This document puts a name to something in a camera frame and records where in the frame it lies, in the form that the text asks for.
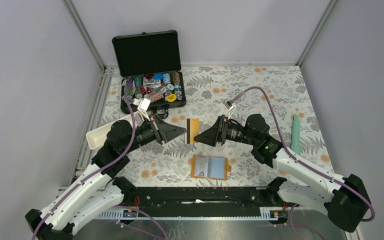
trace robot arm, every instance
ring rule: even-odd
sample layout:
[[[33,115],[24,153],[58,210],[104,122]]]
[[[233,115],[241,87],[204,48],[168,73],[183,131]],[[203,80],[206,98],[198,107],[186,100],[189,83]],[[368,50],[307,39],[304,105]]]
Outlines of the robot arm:
[[[127,153],[152,141],[157,141],[160,144],[167,143],[186,131],[183,127],[164,122],[157,114],[148,116],[146,114],[147,108],[147,105],[145,107],[139,105],[138,107],[138,111],[144,115],[144,119],[142,119],[143,123],[135,129],[134,141]],[[123,201],[130,186],[123,184],[123,181],[114,180],[114,184],[101,195],[87,202],[99,187],[115,178],[130,162],[125,155],[115,164],[91,176],[92,173],[117,159],[126,150],[131,138],[132,118],[130,115],[111,123],[103,136],[103,146],[92,158],[91,164],[87,166],[84,173],[51,204],[40,211],[31,209],[26,214],[25,218],[32,232],[38,228],[40,222],[43,222],[37,232],[37,237],[40,240],[72,239],[73,235],[94,217]]]
[[[270,136],[269,129],[261,114],[250,115],[245,126],[222,115],[210,129],[194,139],[213,147],[217,144],[223,145],[226,140],[252,145],[251,154],[259,163],[282,170],[306,184],[299,185],[283,177],[273,180],[268,188],[277,192],[284,202],[317,210],[327,215],[342,230],[353,232],[369,208],[340,183],[351,187],[370,201],[362,180],[353,174],[346,178],[326,171],[296,154],[293,159],[289,154],[293,153],[292,150],[285,149],[280,141]],[[305,165],[324,173],[328,179]]]

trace green tube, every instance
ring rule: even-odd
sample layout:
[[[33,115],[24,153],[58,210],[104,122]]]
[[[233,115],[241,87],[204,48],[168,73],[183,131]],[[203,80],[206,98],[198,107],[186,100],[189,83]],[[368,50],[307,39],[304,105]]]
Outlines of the green tube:
[[[300,143],[300,118],[295,115],[292,121],[292,138],[290,140],[290,149],[301,155],[301,143]]]

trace blue round object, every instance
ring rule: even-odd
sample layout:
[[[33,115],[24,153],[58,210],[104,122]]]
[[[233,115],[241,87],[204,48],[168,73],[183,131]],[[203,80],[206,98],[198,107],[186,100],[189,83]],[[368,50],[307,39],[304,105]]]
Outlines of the blue round object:
[[[156,80],[160,80],[160,79],[163,79],[163,75],[161,73],[157,73],[153,76],[153,78]]]

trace case lid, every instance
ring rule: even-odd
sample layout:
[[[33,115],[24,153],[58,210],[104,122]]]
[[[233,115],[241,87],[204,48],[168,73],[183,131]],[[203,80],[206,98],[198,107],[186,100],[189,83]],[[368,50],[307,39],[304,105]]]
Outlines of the case lid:
[[[182,69],[175,30],[116,36],[112,45],[122,77]]]

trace yellow and black striped object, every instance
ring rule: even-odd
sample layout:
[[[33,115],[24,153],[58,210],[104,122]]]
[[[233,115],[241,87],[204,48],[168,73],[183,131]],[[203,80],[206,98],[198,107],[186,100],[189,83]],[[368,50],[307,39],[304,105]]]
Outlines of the yellow and black striped object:
[[[195,136],[200,134],[200,119],[199,118],[186,118],[184,120],[186,127],[186,134],[184,135],[185,144],[197,144],[194,140]]]

